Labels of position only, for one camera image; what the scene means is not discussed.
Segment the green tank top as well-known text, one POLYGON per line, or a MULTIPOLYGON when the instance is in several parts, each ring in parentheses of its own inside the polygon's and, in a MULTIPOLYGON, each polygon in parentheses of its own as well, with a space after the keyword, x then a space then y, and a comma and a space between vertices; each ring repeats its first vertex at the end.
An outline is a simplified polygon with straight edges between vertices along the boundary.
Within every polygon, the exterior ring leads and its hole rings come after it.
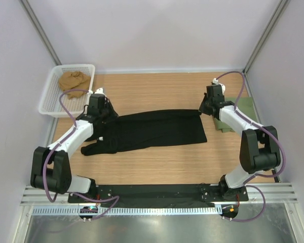
MULTIPOLYGON (((237 102, 237 107, 247 117, 254 120, 255 122, 258 122, 253 106, 253 98, 241 97, 237 102)), ((213 118, 213 122, 217 131, 221 131, 222 133, 234 132, 234 130, 230 126, 228 126, 226 123, 223 123, 222 121, 213 118)))

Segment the black tank top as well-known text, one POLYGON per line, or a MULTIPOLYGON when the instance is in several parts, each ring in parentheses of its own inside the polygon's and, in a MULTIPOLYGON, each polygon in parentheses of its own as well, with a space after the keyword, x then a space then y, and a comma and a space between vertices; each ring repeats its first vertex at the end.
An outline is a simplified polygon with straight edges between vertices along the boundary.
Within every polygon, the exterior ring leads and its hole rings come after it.
POLYGON ((115 154, 149 147, 206 143, 207 137, 194 109, 147 111, 104 121, 95 143, 81 148, 84 156, 115 154))

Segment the white plastic basket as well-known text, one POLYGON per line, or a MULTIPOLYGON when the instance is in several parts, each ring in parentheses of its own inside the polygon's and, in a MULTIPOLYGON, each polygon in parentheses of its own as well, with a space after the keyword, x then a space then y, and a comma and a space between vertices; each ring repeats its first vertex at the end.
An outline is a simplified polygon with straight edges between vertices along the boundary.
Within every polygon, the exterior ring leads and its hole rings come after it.
MULTIPOLYGON (((49 115, 55 118, 65 118, 68 114, 65 112, 59 102, 59 97, 63 91, 59 88, 58 80, 67 71, 80 71, 88 75, 90 79, 89 90, 93 88, 95 75, 95 66, 92 64, 66 64, 55 66, 46 81, 44 91, 40 100, 38 111, 40 114, 49 115)), ((70 114, 78 116, 86 104, 89 102, 89 94, 82 95, 79 98, 68 99, 66 95, 62 97, 62 103, 70 114)))

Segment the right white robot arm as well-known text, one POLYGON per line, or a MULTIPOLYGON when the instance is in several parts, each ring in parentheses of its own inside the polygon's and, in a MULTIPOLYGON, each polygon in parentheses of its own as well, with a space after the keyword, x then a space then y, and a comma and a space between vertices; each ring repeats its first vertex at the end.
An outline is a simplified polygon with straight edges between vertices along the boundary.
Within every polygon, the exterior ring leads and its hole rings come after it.
POLYGON ((245 183, 262 176, 281 164, 277 130, 265 127, 242 113, 232 101, 225 101, 224 85, 206 87, 199 111, 229 125, 240 137, 240 164, 223 175, 218 184, 218 194, 223 200, 236 200, 245 189, 245 183))

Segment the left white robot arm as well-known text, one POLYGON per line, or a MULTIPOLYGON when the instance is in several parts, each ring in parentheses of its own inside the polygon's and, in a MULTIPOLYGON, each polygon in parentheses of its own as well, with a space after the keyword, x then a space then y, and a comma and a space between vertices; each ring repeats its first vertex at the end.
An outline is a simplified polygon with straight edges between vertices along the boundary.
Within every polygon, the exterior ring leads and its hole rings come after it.
POLYGON ((89 104, 73 121, 73 126, 48 147, 38 147, 33 153, 31 186, 48 192, 65 194, 79 193, 85 202, 93 202, 97 189, 92 180, 71 173, 69 159, 74 152, 89 140, 104 140, 102 131, 107 122, 118 118, 103 88, 89 97, 89 104))

